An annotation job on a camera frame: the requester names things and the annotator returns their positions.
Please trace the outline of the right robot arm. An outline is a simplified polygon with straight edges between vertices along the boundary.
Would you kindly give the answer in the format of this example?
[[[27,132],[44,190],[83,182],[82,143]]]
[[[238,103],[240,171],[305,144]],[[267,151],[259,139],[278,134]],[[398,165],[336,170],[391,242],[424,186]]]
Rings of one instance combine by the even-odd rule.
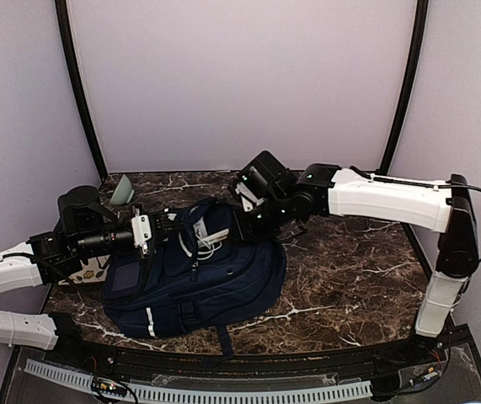
[[[243,241],[275,237],[290,222],[313,216],[352,216],[419,226],[438,234],[436,265],[415,318],[414,336],[401,345],[406,364],[420,364],[433,350],[459,296],[481,263],[477,220],[468,184],[414,180],[369,173],[357,167],[313,163],[302,173],[262,151],[228,187],[241,205],[233,225]]]

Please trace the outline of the green capped marker pen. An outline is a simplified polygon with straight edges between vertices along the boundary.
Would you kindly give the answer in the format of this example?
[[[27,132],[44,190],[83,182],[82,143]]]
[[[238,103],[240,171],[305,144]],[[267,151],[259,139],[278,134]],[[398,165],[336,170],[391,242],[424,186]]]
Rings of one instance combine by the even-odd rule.
[[[202,242],[202,243],[216,243],[216,242],[221,242],[222,240],[225,240],[227,239],[228,237],[228,234],[229,234],[229,230],[228,229],[224,229],[222,231],[218,231],[216,233],[213,233],[207,237],[202,237],[202,238],[199,238],[199,242]]]

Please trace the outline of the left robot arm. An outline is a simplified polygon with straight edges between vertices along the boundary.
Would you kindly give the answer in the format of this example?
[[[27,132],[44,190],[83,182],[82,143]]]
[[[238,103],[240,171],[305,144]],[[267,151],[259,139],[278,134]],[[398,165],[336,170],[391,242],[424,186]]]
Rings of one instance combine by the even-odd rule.
[[[68,281],[91,258],[148,251],[149,218],[139,210],[120,219],[100,202],[94,186],[76,187],[57,200],[53,231],[32,236],[0,252],[0,294],[25,287]],[[0,311],[0,343],[56,349],[72,367],[89,360],[89,349],[68,314],[28,315]]]

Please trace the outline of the navy blue student backpack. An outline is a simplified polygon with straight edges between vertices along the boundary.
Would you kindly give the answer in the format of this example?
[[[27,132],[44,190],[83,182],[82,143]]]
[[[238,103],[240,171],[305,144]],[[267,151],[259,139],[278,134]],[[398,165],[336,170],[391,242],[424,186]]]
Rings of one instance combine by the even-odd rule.
[[[222,357],[233,357],[227,326],[263,314],[281,295],[286,251],[275,240],[202,243],[229,229],[235,206],[216,198],[172,209],[182,228],[156,248],[150,268],[116,255],[103,286],[106,316],[129,338],[172,338],[217,330]]]

